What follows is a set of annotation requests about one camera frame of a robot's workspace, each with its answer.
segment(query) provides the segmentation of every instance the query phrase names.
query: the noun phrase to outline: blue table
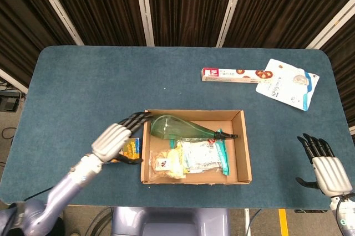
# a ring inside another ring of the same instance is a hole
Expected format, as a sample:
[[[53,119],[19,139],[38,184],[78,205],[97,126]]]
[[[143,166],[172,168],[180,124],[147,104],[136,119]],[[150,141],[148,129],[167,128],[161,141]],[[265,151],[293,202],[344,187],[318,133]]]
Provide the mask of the blue table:
[[[263,69],[270,58],[320,76],[306,112],[255,92],[255,84],[202,82],[202,67]],[[59,181],[110,124],[145,109],[243,109],[250,185],[151,185],[140,166],[104,166],[73,204],[327,209],[297,140],[325,138],[355,180],[355,149],[331,65],[319,50],[49,47],[42,51],[0,185],[18,201]]]

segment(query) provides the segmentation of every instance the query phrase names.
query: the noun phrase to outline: curtain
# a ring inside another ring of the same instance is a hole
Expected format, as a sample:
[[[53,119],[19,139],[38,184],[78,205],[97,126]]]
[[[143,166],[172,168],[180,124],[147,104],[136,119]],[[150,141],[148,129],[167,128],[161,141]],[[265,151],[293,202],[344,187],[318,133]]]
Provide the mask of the curtain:
[[[305,48],[349,0],[238,0],[225,47]]]
[[[0,68],[29,85],[38,55],[74,44],[47,0],[0,0]]]
[[[85,45],[145,45],[138,0],[60,0]]]
[[[355,16],[321,49],[331,61],[349,127],[355,126]]]
[[[149,0],[156,46],[215,47],[229,0]]]

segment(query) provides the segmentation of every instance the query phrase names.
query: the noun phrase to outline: silver robotic arm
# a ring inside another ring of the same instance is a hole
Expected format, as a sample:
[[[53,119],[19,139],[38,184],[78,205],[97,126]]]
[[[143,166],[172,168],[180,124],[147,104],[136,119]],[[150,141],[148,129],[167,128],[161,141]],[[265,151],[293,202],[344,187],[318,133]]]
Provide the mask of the silver robotic arm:
[[[49,192],[47,204],[36,199],[17,202],[14,208],[0,212],[1,236],[20,228],[25,236],[44,236],[53,228],[68,203],[101,171],[102,164],[117,156],[126,141],[151,117],[137,112],[118,124],[109,126],[92,144],[87,154]]]
[[[316,182],[306,182],[297,177],[296,181],[307,188],[320,189],[325,196],[331,198],[330,208],[333,211],[339,229],[344,236],[355,235],[355,203],[349,198],[352,186],[339,158],[335,157],[329,144],[323,139],[317,139],[303,134],[298,140],[305,148],[306,154],[313,166]]]

